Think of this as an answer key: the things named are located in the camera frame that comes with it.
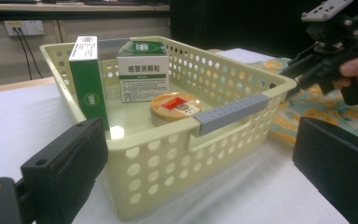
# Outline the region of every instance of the plastic basket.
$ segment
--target plastic basket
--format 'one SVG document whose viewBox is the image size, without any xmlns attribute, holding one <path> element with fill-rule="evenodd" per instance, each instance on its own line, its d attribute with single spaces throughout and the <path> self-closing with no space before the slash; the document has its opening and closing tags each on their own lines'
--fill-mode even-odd
<svg viewBox="0 0 358 224">
<path fill-rule="evenodd" d="M 103 87 L 111 131 L 109 160 L 101 180 L 119 218 L 130 217 L 202 179 L 264 141 L 272 118 L 296 83 L 244 63 L 165 37 L 170 55 L 170 91 L 198 97 L 202 113 L 159 127 L 149 102 L 121 103 L 116 60 L 102 60 Z M 100 51 L 129 39 L 99 41 Z M 74 43 L 41 46 L 74 122 L 85 120 L 76 103 L 68 63 Z"/>
</svg>

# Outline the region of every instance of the power outlet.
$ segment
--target power outlet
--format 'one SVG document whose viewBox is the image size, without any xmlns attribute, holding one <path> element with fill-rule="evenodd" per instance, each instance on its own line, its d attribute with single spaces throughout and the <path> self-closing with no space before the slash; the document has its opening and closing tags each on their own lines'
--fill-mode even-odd
<svg viewBox="0 0 358 224">
<path fill-rule="evenodd" d="M 43 35 L 42 21 L 5 21 L 9 36 L 19 35 Z"/>
</svg>

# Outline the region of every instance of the white table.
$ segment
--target white table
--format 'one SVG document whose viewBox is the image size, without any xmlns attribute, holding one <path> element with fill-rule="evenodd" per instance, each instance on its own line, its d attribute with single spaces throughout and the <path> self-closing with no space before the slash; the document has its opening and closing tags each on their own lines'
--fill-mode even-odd
<svg viewBox="0 0 358 224">
<path fill-rule="evenodd" d="M 0 87 L 0 176 L 18 181 L 20 166 L 71 125 L 53 79 Z M 97 181 L 74 223 L 348 223 L 297 170 L 292 153 L 268 139 L 246 157 L 125 221 L 117 218 Z"/>
</svg>

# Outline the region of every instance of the basket handle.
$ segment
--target basket handle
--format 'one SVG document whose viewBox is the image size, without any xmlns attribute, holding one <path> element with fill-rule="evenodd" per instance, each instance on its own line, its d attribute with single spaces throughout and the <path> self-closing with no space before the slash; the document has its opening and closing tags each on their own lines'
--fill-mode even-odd
<svg viewBox="0 0 358 224">
<path fill-rule="evenodd" d="M 232 122 L 246 118 L 267 107 L 269 98 L 257 93 L 235 102 L 220 105 L 214 109 L 196 114 L 194 118 L 200 122 L 199 136 L 211 133 Z"/>
</svg>

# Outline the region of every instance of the green and white box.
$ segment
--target green and white box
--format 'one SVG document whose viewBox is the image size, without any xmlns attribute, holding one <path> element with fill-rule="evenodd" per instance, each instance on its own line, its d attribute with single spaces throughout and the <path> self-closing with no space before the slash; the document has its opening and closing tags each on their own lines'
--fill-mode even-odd
<svg viewBox="0 0 358 224">
<path fill-rule="evenodd" d="M 169 91 L 169 59 L 155 41 L 130 41 L 117 55 L 121 101 L 151 101 Z"/>
<path fill-rule="evenodd" d="M 108 130 L 103 81 L 98 61 L 97 36 L 79 36 L 69 56 L 77 102 L 87 119 L 101 117 Z"/>
</svg>

